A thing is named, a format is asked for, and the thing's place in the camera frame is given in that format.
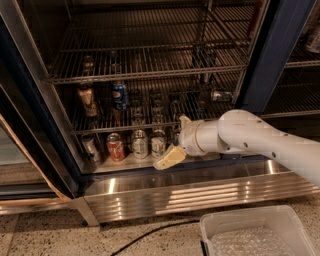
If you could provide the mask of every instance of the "plastic bin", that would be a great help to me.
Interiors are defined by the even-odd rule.
[[[218,212],[201,217],[207,255],[316,255],[289,206]]]

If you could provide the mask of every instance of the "black cable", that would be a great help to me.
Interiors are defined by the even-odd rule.
[[[169,225],[166,225],[166,226],[162,226],[162,227],[159,227],[159,228],[156,228],[156,229],[153,229],[141,236],[139,236],[138,238],[134,239],[133,241],[131,241],[130,243],[126,244],[125,246],[121,247],[119,250],[117,250],[116,252],[112,253],[110,256],[116,256],[118,255],[120,252],[126,250],[127,248],[129,248],[131,245],[135,244],[136,242],[138,242],[139,240],[145,238],[146,236],[148,235],[151,235],[159,230],[162,230],[162,229],[166,229],[166,228],[171,228],[171,227],[175,227],[175,226],[180,226],[180,225],[185,225],[185,224],[192,224],[192,223],[198,223],[199,220],[189,220],[189,221],[185,221],[185,222],[180,222],[180,223],[175,223],[175,224],[169,224]]]

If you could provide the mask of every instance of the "refrigerator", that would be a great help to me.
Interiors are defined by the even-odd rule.
[[[315,3],[1,1],[2,133],[38,177],[12,176],[3,213],[73,208],[99,225],[319,192],[254,152],[153,167],[181,115],[244,109],[317,140],[318,89],[306,79],[320,62],[304,47]],[[1,169],[24,173],[13,164]]]

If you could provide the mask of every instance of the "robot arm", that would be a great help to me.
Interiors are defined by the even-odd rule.
[[[186,154],[201,156],[256,153],[264,155],[320,186],[320,143],[281,132],[244,110],[231,110],[219,120],[182,120],[179,146],[171,146],[154,164],[166,169]]]

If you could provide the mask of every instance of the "speckled floor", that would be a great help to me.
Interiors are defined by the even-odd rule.
[[[74,210],[58,210],[0,216],[0,255],[112,255],[137,237],[161,229],[120,252],[124,255],[203,255],[199,218],[216,211],[270,205],[291,206],[320,255],[320,194],[240,206],[193,211],[161,217],[85,227]]]

